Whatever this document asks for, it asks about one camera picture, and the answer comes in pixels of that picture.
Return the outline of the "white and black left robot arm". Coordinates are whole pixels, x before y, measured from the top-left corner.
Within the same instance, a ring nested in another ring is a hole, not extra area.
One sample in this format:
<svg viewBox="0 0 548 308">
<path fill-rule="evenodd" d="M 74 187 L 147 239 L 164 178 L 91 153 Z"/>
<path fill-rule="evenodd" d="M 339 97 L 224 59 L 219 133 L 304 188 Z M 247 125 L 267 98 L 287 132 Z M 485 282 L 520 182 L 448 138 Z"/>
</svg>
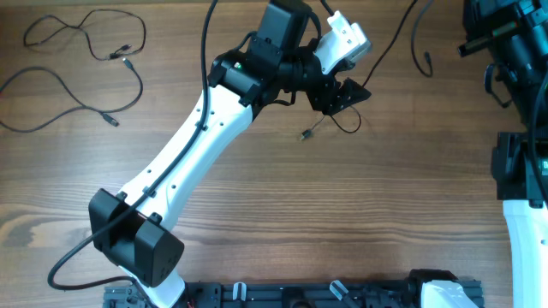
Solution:
<svg viewBox="0 0 548 308">
<path fill-rule="evenodd" d="M 279 94 L 305 93 L 333 116 L 369 98 L 354 80 L 338 81 L 372 48 L 359 24 L 329 14 L 328 32 L 302 37 L 318 17 L 301 1 L 271 1 L 259 28 L 216 57 L 194 111 L 152 162 L 119 192 L 97 191 L 88 212 L 93 244 L 124 271 L 147 307 L 174 307 L 187 286 L 176 271 L 183 243 L 173 227 L 224 149 Z"/>
</svg>

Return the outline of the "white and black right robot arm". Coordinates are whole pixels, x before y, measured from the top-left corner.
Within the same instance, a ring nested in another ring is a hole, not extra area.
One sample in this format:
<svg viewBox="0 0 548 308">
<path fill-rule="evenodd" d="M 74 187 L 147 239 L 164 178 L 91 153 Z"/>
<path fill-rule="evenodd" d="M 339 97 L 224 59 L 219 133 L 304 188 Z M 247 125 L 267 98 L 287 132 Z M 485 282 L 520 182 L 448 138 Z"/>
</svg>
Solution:
<svg viewBox="0 0 548 308">
<path fill-rule="evenodd" d="M 547 3 L 466 0 L 462 24 L 466 41 L 460 56 L 488 50 L 484 73 L 505 85 L 523 133 L 501 132 L 491 153 L 491 175 L 510 238 L 513 305 L 547 305 Z"/>
</svg>

